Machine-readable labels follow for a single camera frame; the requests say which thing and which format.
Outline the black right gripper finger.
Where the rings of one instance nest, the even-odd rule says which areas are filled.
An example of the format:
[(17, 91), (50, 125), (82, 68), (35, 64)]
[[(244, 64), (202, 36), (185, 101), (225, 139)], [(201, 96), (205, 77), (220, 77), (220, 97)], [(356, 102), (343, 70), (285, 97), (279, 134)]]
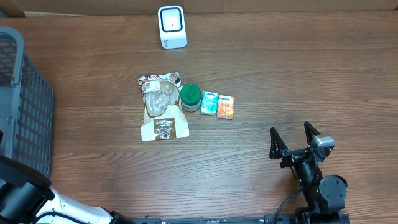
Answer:
[(304, 129), (305, 129), (305, 134), (307, 138), (307, 144), (310, 145), (313, 138), (315, 136), (321, 135), (321, 132), (319, 132), (317, 129), (315, 129), (309, 121), (304, 122)]
[(270, 152), (269, 158), (270, 159), (280, 159), (284, 157), (284, 154), (289, 151), (288, 147), (285, 145), (284, 141), (280, 137), (279, 133), (277, 132), (276, 128), (270, 128)]

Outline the orange Kleenex tissue pack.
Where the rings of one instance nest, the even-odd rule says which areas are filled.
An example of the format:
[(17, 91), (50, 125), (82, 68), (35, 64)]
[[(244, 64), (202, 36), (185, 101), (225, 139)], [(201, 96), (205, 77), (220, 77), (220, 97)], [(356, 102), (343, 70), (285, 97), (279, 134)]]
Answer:
[(234, 97), (220, 95), (218, 97), (218, 106), (216, 117), (221, 119), (234, 118)]

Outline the teal Kleenex tissue pack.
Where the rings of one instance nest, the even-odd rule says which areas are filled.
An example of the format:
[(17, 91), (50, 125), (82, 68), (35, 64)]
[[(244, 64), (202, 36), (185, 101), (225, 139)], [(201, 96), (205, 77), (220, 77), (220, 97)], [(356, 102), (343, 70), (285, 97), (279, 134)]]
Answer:
[(219, 94), (204, 91), (201, 101), (200, 113), (203, 115), (215, 116), (218, 106)]

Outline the green lid jar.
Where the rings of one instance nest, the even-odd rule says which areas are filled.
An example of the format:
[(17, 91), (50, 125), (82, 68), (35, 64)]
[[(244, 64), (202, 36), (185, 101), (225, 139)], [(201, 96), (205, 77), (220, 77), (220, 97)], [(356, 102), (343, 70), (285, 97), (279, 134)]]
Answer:
[(182, 108), (188, 112), (195, 112), (200, 109), (202, 93), (195, 84), (187, 84), (180, 91)]

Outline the clear snack bag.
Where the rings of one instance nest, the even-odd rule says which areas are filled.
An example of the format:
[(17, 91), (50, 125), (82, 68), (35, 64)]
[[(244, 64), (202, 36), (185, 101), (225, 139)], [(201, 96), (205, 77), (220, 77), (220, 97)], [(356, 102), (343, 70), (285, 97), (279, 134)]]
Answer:
[(145, 75), (138, 79), (144, 105), (143, 141), (185, 138), (190, 135), (188, 121), (182, 110), (179, 73)]

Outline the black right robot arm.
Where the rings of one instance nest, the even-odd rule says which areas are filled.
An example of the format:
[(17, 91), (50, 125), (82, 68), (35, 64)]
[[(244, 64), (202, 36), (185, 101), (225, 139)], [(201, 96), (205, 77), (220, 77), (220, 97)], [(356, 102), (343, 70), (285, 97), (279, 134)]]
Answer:
[(345, 208), (347, 181), (339, 175), (323, 176), (319, 163), (323, 162), (335, 147), (335, 140), (322, 134), (308, 121), (304, 123), (307, 147), (291, 151), (276, 128), (270, 128), (271, 159), (280, 159), (280, 167), (290, 168), (300, 189), (287, 198), (277, 209), (273, 222), (277, 223), (283, 207), (302, 194), (306, 206), (296, 209), (290, 216), (292, 223), (349, 223), (349, 216), (342, 215)]

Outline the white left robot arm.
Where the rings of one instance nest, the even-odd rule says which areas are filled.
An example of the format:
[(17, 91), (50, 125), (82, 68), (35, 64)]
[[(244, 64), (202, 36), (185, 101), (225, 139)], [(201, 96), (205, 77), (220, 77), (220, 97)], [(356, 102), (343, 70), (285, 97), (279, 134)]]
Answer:
[(58, 193), (35, 169), (1, 156), (1, 223), (131, 223), (116, 211)]

